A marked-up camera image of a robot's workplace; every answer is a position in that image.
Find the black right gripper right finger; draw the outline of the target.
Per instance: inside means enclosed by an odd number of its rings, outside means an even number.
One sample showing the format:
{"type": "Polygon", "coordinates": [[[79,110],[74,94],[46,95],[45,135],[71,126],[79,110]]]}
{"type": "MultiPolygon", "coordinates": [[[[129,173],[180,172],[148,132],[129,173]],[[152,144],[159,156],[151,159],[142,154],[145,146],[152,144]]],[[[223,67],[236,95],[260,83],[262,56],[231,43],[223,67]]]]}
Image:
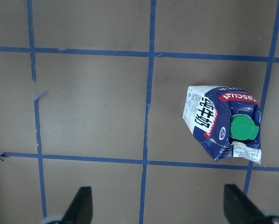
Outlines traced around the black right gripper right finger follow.
{"type": "Polygon", "coordinates": [[[225,184],[223,211],[230,224],[267,224],[264,214],[235,184],[225,184]]]}

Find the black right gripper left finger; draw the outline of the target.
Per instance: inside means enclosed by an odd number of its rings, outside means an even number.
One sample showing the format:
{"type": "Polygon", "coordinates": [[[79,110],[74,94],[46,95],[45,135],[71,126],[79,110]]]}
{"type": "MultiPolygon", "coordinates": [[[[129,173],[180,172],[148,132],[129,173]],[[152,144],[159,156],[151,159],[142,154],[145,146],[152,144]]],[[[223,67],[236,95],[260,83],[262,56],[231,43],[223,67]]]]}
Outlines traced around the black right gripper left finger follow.
{"type": "Polygon", "coordinates": [[[91,187],[80,187],[65,212],[63,224],[90,224],[93,218],[91,187]]]}

